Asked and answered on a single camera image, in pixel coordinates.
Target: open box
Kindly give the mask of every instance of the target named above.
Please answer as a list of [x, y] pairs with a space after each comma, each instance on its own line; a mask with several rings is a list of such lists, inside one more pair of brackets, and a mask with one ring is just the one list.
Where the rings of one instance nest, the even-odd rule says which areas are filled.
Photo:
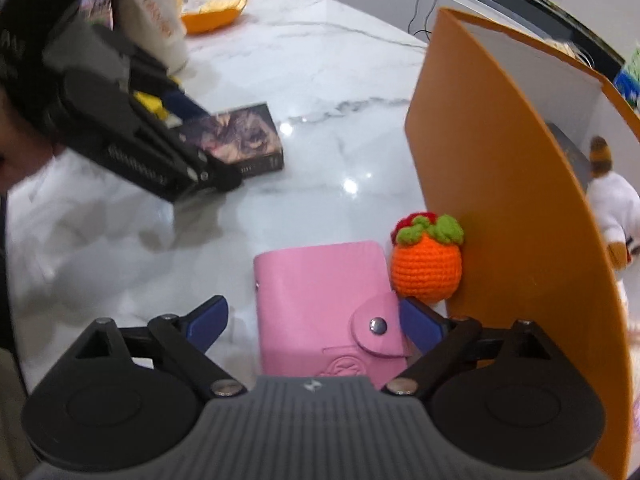
[[[570, 158], [580, 159], [601, 135], [614, 170], [640, 189], [640, 120], [604, 76], [579, 61], [443, 9], [406, 134], [428, 208], [455, 216], [465, 230], [462, 283], [447, 302], [449, 314], [500, 328], [516, 319], [541, 325], [605, 407], [593, 461], [613, 479], [625, 478], [632, 403], [626, 319], [585, 183], [565, 153], [568, 143]], [[640, 312], [638, 272], [625, 276], [631, 312]]]

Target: wallet flap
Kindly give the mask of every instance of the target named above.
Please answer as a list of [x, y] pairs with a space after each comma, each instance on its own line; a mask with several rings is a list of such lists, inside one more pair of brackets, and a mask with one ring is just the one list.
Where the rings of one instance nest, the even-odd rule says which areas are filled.
[[369, 298], [351, 316], [351, 335], [367, 352], [380, 357], [405, 357], [398, 297], [386, 292]]

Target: orange crochet ball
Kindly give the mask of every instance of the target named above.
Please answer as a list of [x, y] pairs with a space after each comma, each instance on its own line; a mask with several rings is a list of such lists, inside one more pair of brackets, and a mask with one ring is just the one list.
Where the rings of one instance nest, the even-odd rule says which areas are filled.
[[423, 303], [450, 298], [460, 284], [462, 257], [455, 244], [441, 244], [426, 235], [415, 245], [396, 245], [391, 255], [391, 281], [401, 296]]

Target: red crochet flower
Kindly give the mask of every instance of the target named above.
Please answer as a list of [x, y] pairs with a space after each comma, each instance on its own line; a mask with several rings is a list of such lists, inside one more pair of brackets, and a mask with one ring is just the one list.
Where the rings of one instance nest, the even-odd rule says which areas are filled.
[[428, 213], [428, 212], [424, 212], [424, 213], [411, 213], [409, 216], [403, 218], [401, 221], [399, 221], [396, 224], [396, 228], [393, 230], [393, 232], [391, 233], [391, 243], [393, 245], [396, 244], [396, 235], [398, 234], [398, 231], [400, 229], [402, 229], [403, 227], [411, 227], [411, 222], [414, 220], [415, 217], [417, 216], [426, 216], [429, 219], [429, 222], [431, 222], [432, 224], [436, 223], [436, 220], [438, 219], [438, 215], [436, 215], [436, 213]]

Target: gray ribbed surface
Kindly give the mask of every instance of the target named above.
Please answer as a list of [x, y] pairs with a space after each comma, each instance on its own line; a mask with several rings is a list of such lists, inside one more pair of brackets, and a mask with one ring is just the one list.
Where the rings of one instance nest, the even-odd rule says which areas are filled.
[[[420, 402], [367, 378], [260, 378], [237, 399], [211, 401], [180, 446], [104, 480], [603, 480], [587, 461], [544, 473], [485, 465], [435, 430]], [[30, 480], [98, 478], [43, 466]]]

